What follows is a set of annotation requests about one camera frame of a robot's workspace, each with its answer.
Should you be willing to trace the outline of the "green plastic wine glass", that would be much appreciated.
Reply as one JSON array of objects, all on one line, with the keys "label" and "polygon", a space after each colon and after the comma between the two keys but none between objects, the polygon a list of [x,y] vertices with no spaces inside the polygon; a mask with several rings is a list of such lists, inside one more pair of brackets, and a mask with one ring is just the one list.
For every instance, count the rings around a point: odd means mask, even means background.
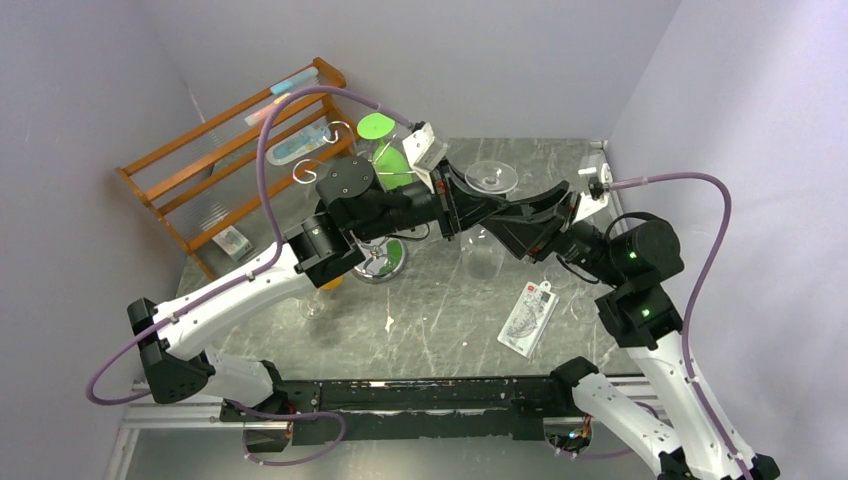
[{"label": "green plastic wine glass", "polygon": [[385,190],[393,190],[416,181],[407,158],[392,145],[394,136],[391,134],[395,127],[395,120],[378,112],[365,115],[357,124],[359,136],[375,143],[371,163]]}]

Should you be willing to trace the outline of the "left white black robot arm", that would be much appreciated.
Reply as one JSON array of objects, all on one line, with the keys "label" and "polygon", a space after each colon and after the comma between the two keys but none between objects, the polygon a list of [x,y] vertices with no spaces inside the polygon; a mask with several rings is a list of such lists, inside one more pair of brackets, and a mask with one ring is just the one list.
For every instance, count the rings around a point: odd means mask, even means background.
[{"label": "left white black robot arm", "polygon": [[314,189],[313,215],[282,234],[253,262],[186,296],[155,304],[140,299],[128,314],[149,391],[172,404],[211,394],[245,404],[262,420],[278,417],[286,393],[276,368],[229,354],[212,354],[217,336],[267,307],[323,287],[362,264],[360,244],[437,223],[451,239],[505,212],[505,195],[474,187],[443,159],[422,179],[385,188],[373,165],[358,156],[331,163]]}]

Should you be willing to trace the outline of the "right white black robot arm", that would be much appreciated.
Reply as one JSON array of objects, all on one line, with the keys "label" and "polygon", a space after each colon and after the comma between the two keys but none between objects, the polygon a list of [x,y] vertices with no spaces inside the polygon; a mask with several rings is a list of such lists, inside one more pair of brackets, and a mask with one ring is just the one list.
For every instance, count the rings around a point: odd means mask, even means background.
[{"label": "right white black robot arm", "polygon": [[599,318],[652,386],[666,419],[621,395],[581,357],[553,371],[553,408],[604,424],[659,479],[778,478],[776,460],[755,452],[720,407],[691,351],[691,311],[678,310],[663,289],[684,268],[671,223],[635,212],[635,226],[613,235],[580,219],[578,205],[567,188],[520,201],[486,194],[473,218],[516,257],[555,255],[608,287],[596,302]]}]

